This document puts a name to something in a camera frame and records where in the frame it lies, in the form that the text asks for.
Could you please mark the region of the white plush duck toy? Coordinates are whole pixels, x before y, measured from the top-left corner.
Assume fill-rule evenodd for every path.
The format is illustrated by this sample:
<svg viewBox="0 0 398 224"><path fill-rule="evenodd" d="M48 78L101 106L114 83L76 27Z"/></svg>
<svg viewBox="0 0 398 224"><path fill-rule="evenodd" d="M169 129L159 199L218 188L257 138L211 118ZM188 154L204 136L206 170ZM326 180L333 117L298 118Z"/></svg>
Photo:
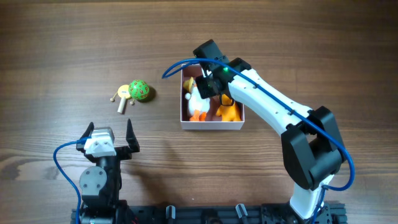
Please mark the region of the white plush duck toy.
<svg viewBox="0 0 398 224"><path fill-rule="evenodd" d="M188 101L189 121L205 121L210 110L210 99L201 97L193 77L183 82L183 88L187 91L184 97Z"/></svg>

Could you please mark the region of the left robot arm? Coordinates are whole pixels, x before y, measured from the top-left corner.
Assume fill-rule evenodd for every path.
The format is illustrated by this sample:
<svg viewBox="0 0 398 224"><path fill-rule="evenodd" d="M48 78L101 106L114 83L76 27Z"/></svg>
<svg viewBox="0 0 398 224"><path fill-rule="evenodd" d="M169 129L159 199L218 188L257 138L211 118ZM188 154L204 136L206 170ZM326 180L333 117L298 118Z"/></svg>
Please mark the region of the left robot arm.
<svg viewBox="0 0 398 224"><path fill-rule="evenodd" d="M114 145L110 127L95 128L90 123L76 144L76 150L94 164L79 179L81 205L73 223L139 223L125 200L119 198L122 188L121 161L132 159L140 151L131 120L127 121L126 146Z"/></svg>

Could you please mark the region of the green patterned ball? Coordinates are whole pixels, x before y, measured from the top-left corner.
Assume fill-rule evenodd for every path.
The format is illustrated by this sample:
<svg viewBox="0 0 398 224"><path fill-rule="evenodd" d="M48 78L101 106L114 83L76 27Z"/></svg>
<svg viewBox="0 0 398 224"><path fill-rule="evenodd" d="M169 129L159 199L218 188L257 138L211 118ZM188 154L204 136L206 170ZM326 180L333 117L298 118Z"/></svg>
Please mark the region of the green patterned ball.
<svg viewBox="0 0 398 224"><path fill-rule="evenodd" d="M128 85L128 92L135 100L143 100L148 97L150 88L144 80L134 80Z"/></svg>

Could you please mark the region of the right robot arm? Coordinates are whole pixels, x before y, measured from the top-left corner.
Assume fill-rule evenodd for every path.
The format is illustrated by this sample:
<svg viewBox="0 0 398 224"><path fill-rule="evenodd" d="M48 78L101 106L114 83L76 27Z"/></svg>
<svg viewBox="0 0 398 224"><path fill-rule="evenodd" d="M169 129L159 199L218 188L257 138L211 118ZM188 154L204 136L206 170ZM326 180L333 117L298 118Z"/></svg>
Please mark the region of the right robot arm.
<svg viewBox="0 0 398 224"><path fill-rule="evenodd" d="M196 79L202 98L225 94L253 110L280 136L284 167L295 183L289 207L298 220L315 222L328 184L347 160L333 113L286 97L243 59L228 60L213 40L193 54L205 71Z"/></svg>

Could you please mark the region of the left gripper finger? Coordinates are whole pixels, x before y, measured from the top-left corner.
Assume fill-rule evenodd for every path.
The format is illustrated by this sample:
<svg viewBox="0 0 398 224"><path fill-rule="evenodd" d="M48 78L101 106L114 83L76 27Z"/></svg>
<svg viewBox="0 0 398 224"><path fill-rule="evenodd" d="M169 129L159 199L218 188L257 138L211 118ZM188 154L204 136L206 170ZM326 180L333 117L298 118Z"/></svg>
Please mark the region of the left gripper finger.
<svg viewBox="0 0 398 224"><path fill-rule="evenodd" d="M139 143L136 139L136 136L134 134L134 130L132 127L131 120L127 120L127 128L126 128L126 141L129 144L129 146L138 146Z"/></svg>
<svg viewBox="0 0 398 224"><path fill-rule="evenodd" d="M86 131L83 133L83 135L81 136L80 139L88 139L92 133L92 131L94 130L95 126L93 122L90 122Z"/></svg>

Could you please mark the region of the orange dinosaur toy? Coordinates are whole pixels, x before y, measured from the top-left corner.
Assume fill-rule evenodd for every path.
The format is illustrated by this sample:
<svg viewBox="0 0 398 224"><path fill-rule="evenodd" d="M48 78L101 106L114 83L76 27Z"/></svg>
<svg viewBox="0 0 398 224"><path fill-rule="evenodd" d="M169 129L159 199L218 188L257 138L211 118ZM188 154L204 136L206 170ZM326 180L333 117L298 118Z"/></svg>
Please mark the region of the orange dinosaur toy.
<svg viewBox="0 0 398 224"><path fill-rule="evenodd" d="M242 121L241 110L237 103L225 94L220 96L220 106L216 115L221 117L222 121Z"/></svg>

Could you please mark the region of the yellow wooden rattle drum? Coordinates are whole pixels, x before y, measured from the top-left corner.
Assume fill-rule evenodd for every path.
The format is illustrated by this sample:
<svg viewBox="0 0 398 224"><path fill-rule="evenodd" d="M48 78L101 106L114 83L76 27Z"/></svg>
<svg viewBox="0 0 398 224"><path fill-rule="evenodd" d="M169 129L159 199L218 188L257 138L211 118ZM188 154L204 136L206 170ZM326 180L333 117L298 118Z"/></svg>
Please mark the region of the yellow wooden rattle drum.
<svg viewBox="0 0 398 224"><path fill-rule="evenodd" d="M126 107L127 100L131 99L131 94L129 92L129 85L121 85L118 88L117 92L114 94L114 96L109 99L110 102L112 102L112 103L115 102L115 99L117 96L120 97L118 113L123 114L125 107Z"/></svg>

